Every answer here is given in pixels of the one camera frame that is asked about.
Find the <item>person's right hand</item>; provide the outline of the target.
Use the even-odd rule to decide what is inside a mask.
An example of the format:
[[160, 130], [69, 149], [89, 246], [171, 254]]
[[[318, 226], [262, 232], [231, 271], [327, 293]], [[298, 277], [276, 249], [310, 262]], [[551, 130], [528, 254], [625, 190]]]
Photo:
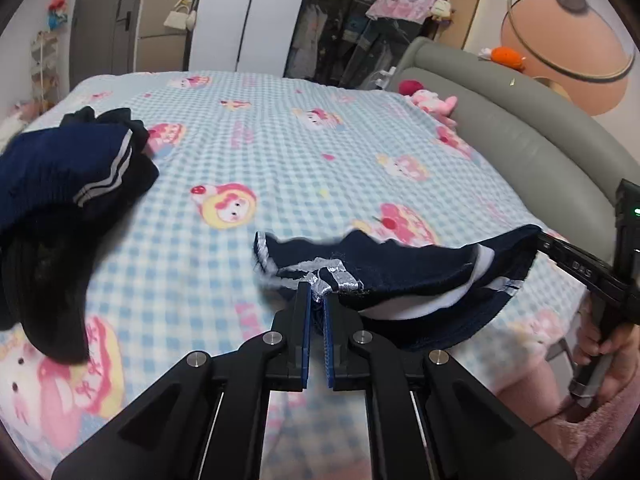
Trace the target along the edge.
[[597, 356], [610, 356], [610, 366], [594, 397], [597, 406], [611, 401], [626, 388], [639, 367], [639, 326], [623, 324], [616, 327], [611, 336], [604, 339], [594, 325], [590, 296], [582, 298], [579, 307], [580, 323], [576, 333], [574, 362], [587, 365]]

